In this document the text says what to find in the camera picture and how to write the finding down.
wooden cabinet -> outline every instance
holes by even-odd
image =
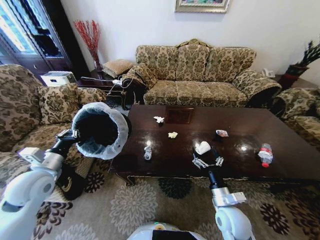
[[[0,18],[0,64],[20,64],[38,78],[48,71],[90,76],[59,0],[2,0]]]

red decorative branches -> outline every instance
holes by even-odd
[[[101,28],[97,22],[92,20],[91,22],[87,21],[74,21],[75,28],[82,37],[84,43],[86,44],[93,60],[97,64],[97,69],[101,68],[99,58],[98,58],[98,42],[101,34]]]

carpet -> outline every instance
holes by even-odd
[[[32,239],[125,240],[140,225],[159,221],[221,240],[206,179],[137,178],[136,185],[108,173],[97,159],[83,194],[72,202],[44,202]],[[320,190],[286,183],[227,181],[243,191],[238,205],[250,219],[257,240],[315,240],[320,234]]]

coffee table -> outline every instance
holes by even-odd
[[[166,122],[159,125],[154,116],[166,116]],[[320,153],[266,109],[133,105],[128,118],[131,136],[109,168],[109,173],[124,179],[127,186],[135,184],[133,176],[207,177],[208,169],[200,170],[192,163],[193,147],[202,141],[207,141],[224,158],[219,168],[223,178],[320,180]],[[216,130],[226,130],[229,137],[216,138]],[[168,138],[171,132],[178,133],[175,139]],[[147,141],[152,147],[150,161],[144,159]],[[269,143],[274,155],[268,168],[261,166],[257,156],[262,143]],[[215,163],[212,151],[201,159]]]

crumpled tissue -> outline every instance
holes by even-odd
[[[153,118],[156,119],[156,122],[157,122],[158,124],[163,123],[164,120],[165,120],[164,117],[160,117],[160,116],[154,116]]]
[[[178,133],[177,133],[177,132],[175,132],[175,131],[174,131],[174,132],[169,132],[169,133],[168,133],[168,137],[169,137],[169,138],[171,138],[171,139],[175,139],[177,135],[178,135]]]

